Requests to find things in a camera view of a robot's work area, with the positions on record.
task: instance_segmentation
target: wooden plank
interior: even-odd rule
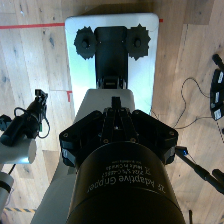
[[[4,224],[30,224],[34,216],[34,213],[21,213],[21,212],[11,212],[3,211],[2,223]]]
[[[95,5],[77,5],[73,0],[62,0],[62,19],[65,21],[68,17],[78,16],[88,12],[91,9],[94,9]]]
[[[98,14],[120,14],[120,13],[140,13],[152,12],[153,3],[126,3],[126,4],[104,4],[93,8],[93,6],[83,7],[83,15],[98,15]]]
[[[41,29],[21,29],[24,57],[30,81],[32,98],[35,98],[35,89],[42,89],[49,93],[44,48]]]
[[[174,73],[173,88],[171,92],[172,97],[169,102],[169,117],[167,117],[167,123],[172,127],[176,124],[184,109],[184,101],[181,96],[182,85],[187,78],[197,77],[201,51],[204,47],[203,40],[205,38],[206,31],[207,26],[183,26],[178,60]],[[196,116],[205,115],[203,111],[202,114],[199,111],[196,114],[189,115],[188,119],[186,120],[189,102],[191,100],[193,91],[196,92],[198,98],[200,97],[200,100],[202,100],[202,98],[204,99],[204,96],[199,92],[196,83],[192,80],[188,80],[183,88],[183,96],[187,103],[186,110],[176,127],[183,127],[193,121]]]
[[[222,11],[223,7],[224,7],[223,1],[214,2],[208,31],[206,33],[206,38],[203,43],[204,47],[202,49],[202,57],[199,63],[198,77],[200,77],[202,88],[207,90],[209,90],[210,88],[210,83],[214,74],[214,70],[217,68],[215,63],[212,61],[212,55],[214,53],[219,53],[220,56],[224,59],[224,52],[223,52],[224,41],[222,38],[224,35],[223,31],[224,27],[222,22],[224,19],[224,14]],[[205,109],[206,111],[209,111],[209,108],[207,106],[208,104],[207,105],[205,104],[206,106],[204,107],[201,107],[201,104],[198,105],[199,109]],[[221,128],[224,127],[223,119],[220,119],[218,123]],[[213,132],[211,132],[210,135],[206,135],[208,129],[213,130]],[[196,153],[202,166],[208,168],[210,172],[215,168],[219,168],[220,170],[224,171],[223,142],[216,122],[213,121],[212,125],[210,126],[206,125],[206,128],[203,129],[203,134],[201,135],[201,141],[200,141],[200,148],[206,150],[202,151],[201,149],[201,152],[197,151]],[[220,217],[224,213],[223,197],[220,197],[220,193],[216,192],[215,190],[212,190],[212,195],[210,195],[210,197],[207,197],[206,193],[201,192],[198,201],[203,200],[202,193],[205,197],[205,200],[207,199],[207,201],[210,201],[210,203],[208,203],[207,209],[204,208],[204,206],[197,207],[198,215],[195,217],[196,221],[201,220],[200,214],[202,214],[202,212],[206,212],[205,213],[206,223],[219,223]]]
[[[47,170],[48,181],[50,183],[59,162],[59,154],[58,152],[43,150],[43,155]]]
[[[18,24],[27,25],[41,23],[36,1],[15,0],[14,3]]]
[[[13,0],[1,0],[0,13],[15,13]]]
[[[99,5],[103,5],[103,4],[110,4],[110,5],[121,5],[121,4],[129,4],[129,3],[145,3],[145,2],[152,2],[152,3],[156,3],[157,1],[154,0],[141,0],[141,2],[137,2],[136,0],[106,0],[106,1],[102,1],[102,0],[76,0],[75,2],[73,2],[72,0],[61,0],[61,5],[62,5],[62,9],[64,4],[67,4],[66,2],[70,2],[71,6],[73,7],[79,7],[79,6],[99,6]]]
[[[152,108],[157,114],[168,113],[185,9],[186,1],[160,1],[153,6],[153,12],[163,19],[159,27],[153,89]]]
[[[69,90],[64,27],[44,28],[42,32],[50,90]]]
[[[13,200],[16,208],[36,209],[39,206],[38,189],[34,179],[16,178]]]
[[[16,14],[7,14],[7,13],[0,13],[0,26],[10,26],[10,25],[16,25]]]
[[[20,178],[34,179],[30,164],[18,164],[16,166]]]
[[[188,0],[184,23],[208,25],[214,0]]]
[[[215,156],[211,155],[211,149],[213,149],[213,147],[217,148],[217,145],[214,144],[213,141],[209,142],[205,140],[213,136],[214,141],[217,143],[220,141],[220,136],[215,136],[217,130],[212,128],[214,127],[213,125],[214,121],[212,119],[201,120],[200,123],[198,122],[189,130],[186,129],[184,131],[184,137],[181,141],[181,145],[188,147],[188,151],[195,161],[210,172],[215,168],[214,161],[216,160]],[[209,201],[209,198],[212,198],[211,193],[216,194],[216,190],[212,186],[209,186],[208,183],[201,180],[201,178],[179,158],[177,161],[181,164],[181,167],[175,169],[172,184],[177,198],[180,198],[179,204],[185,214],[185,220],[188,222],[188,210],[192,209],[195,223],[207,223],[205,216],[201,214],[203,214],[203,212],[206,214],[207,212],[205,211],[210,210],[210,203],[205,203],[205,201]]]
[[[41,202],[47,188],[49,187],[46,165],[45,165],[45,160],[43,156],[43,150],[45,150],[46,147],[45,148],[43,147],[43,145],[45,145],[43,142],[44,140],[42,139],[36,140],[36,144],[37,144],[36,158],[34,162],[31,164],[32,171],[34,174],[35,187],[38,193],[38,197],[36,199],[38,203]]]
[[[12,93],[11,80],[5,64],[5,58],[0,44],[0,96],[1,107],[0,116],[5,114],[11,118],[14,117],[15,101]]]
[[[41,23],[63,22],[61,0],[38,0],[37,11],[39,13]]]
[[[12,24],[17,24],[15,14],[4,14]],[[11,80],[15,104],[27,108],[32,102],[29,78],[19,30],[0,30],[1,46]]]
[[[51,91],[53,114],[56,125],[56,136],[73,124],[71,103],[68,102],[66,91]]]

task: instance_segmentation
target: black metal mount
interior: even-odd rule
[[[213,75],[210,89],[210,110],[214,120],[224,116],[224,64],[218,54],[212,56],[212,60],[218,65]]]
[[[48,94],[40,89],[36,89],[35,95],[35,100],[26,110],[19,107],[15,108],[15,118],[13,120],[6,115],[0,117],[0,128],[4,131],[0,138],[2,144],[13,146],[15,141],[23,135],[26,135],[27,138],[30,139],[35,139],[37,137],[41,129],[42,120],[46,119],[46,101]],[[17,116],[17,110],[23,111],[23,114]]]
[[[140,24],[90,27],[78,30],[74,45],[85,60],[95,55],[96,84],[102,89],[125,89],[128,83],[128,55],[138,60],[148,55],[150,37]]]
[[[193,168],[195,173],[197,173],[203,180],[210,183],[218,192],[224,194],[224,173],[222,173],[219,169],[215,169],[212,171],[213,177],[207,170],[185,157],[185,155],[187,155],[185,152],[187,152],[187,147],[175,147],[175,154],[178,157]]]
[[[122,141],[146,146],[166,165],[174,160],[178,132],[140,110],[130,113],[113,97],[103,114],[93,111],[63,131],[59,140],[64,164],[77,169],[100,146]]]

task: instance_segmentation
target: cable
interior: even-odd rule
[[[197,164],[197,163],[195,162],[195,160],[193,159],[193,157],[190,155],[189,152],[188,152],[188,155],[191,157],[191,159],[193,160],[193,162],[194,162],[195,164]]]
[[[15,168],[15,166],[16,166],[16,164],[14,164],[13,166],[12,166],[12,168],[11,168],[11,170],[9,171],[9,175],[12,173],[12,171],[14,170],[14,168]]]
[[[159,120],[159,118],[157,117],[156,113],[151,109],[151,112],[155,115],[156,119]]]
[[[202,90],[201,90],[201,88],[200,88],[198,82],[197,82],[194,78],[190,77],[190,78],[185,79],[185,81],[183,82],[182,87],[181,87],[181,96],[182,96],[182,99],[183,99],[183,101],[184,101],[184,109],[183,109],[183,111],[182,111],[180,117],[178,118],[176,124],[173,126],[173,128],[175,128],[175,127],[177,126],[177,124],[178,124],[179,121],[180,121],[180,118],[183,116],[183,114],[184,114],[184,112],[185,112],[185,110],[186,110],[186,100],[184,99],[184,96],[183,96],[183,87],[184,87],[184,84],[185,84],[188,80],[193,80],[193,81],[197,84],[197,86],[198,86],[199,91],[201,92],[201,94],[202,94],[203,96],[207,97],[207,98],[210,98],[209,96],[206,96],[206,95],[202,92]]]
[[[224,143],[224,141],[223,141],[223,137],[222,137],[222,132],[221,132],[221,130],[220,130],[218,121],[216,121],[216,123],[217,123],[218,129],[219,129],[219,133],[220,133],[220,135],[221,135],[222,142]]]
[[[24,113],[29,114],[29,113],[28,113],[26,110],[24,110],[23,108],[21,108],[21,107],[16,107],[15,110],[14,110],[14,115],[15,115],[15,117],[17,116],[17,115],[16,115],[16,111],[17,111],[17,110],[21,110],[21,111],[23,111]],[[44,119],[45,119],[45,121],[46,121],[46,123],[47,123],[49,129],[48,129],[48,133],[47,133],[47,135],[44,136],[44,137],[39,136],[39,133],[38,133],[37,136],[38,136],[39,138],[41,138],[41,139],[46,138],[46,137],[49,135],[49,133],[50,133],[50,123],[49,123],[48,119],[46,118],[46,115],[44,114],[43,116],[44,116]]]
[[[190,124],[188,124],[188,125],[186,125],[184,127],[174,128],[174,129],[184,129],[184,128],[187,128],[187,127],[191,126],[192,124],[194,124],[197,120],[200,120],[200,119],[203,119],[203,118],[212,118],[212,117],[196,117],[196,119],[193,122],[191,122]]]
[[[39,137],[40,139],[47,138],[47,136],[49,135],[50,130],[51,130],[50,123],[49,123],[48,119],[46,118],[46,114],[43,114],[43,116],[44,116],[44,120],[46,121],[46,123],[47,123],[47,125],[48,125],[48,132],[47,132],[47,134],[46,134],[44,137],[41,137],[41,136],[39,135],[39,133],[38,133],[38,137]]]
[[[21,110],[21,111],[23,111],[23,113],[28,114],[28,112],[27,112],[26,110],[24,110],[23,108],[21,108],[21,107],[16,107],[16,108],[14,109],[14,116],[15,116],[15,117],[17,117],[17,115],[16,115],[16,111],[17,111],[17,110]]]
[[[7,201],[7,203],[5,204],[5,207],[9,205],[9,203],[10,203],[10,201],[11,201],[12,193],[13,193],[14,191],[15,191],[15,190],[14,190],[14,188],[12,187],[12,191],[10,191],[10,195],[9,195],[9,197],[8,197],[8,201]]]

